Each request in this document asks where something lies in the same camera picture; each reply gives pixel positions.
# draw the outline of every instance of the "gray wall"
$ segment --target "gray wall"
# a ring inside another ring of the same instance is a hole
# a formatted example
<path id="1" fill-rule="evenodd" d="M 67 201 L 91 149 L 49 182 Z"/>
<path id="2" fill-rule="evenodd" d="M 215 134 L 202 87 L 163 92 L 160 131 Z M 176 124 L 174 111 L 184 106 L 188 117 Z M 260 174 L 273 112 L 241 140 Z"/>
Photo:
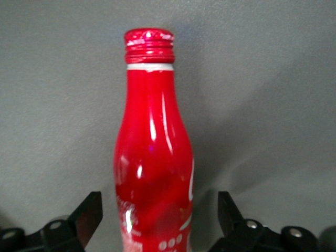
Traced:
<path id="1" fill-rule="evenodd" d="M 34 232 L 101 191 L 87 251 L 121 251 L 111 160 L 141 26 L 176 37 L 194 251 L 221 235 L 218 190 L 276 232 L 336 224 L 335 1 L 7 0 L 0 22 L 0 226 Z"/>

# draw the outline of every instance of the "bottle cap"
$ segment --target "bottle cap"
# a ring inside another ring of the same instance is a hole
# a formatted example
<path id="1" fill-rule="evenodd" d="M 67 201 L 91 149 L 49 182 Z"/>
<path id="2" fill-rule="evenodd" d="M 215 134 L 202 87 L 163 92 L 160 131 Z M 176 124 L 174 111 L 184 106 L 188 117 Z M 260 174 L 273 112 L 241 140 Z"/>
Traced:
<path id="1" fill-rule="evenodd" d="M 129 30 L 124 36 L 126 63 L 173 63 L 174 35 L 160 28 Z"/>

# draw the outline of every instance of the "bottle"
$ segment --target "bottle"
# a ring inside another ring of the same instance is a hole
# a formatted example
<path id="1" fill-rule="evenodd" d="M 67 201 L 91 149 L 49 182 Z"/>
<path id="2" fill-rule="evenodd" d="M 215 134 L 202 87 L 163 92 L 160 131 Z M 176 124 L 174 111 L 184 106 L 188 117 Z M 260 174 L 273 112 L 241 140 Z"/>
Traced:
<path id="1" fill-rule="evenodd" d="M 173 34 L 125 36 L 127 101 L 113 160 L 123 252 L 190 252 L 194 159 L 174 88 Z"/>

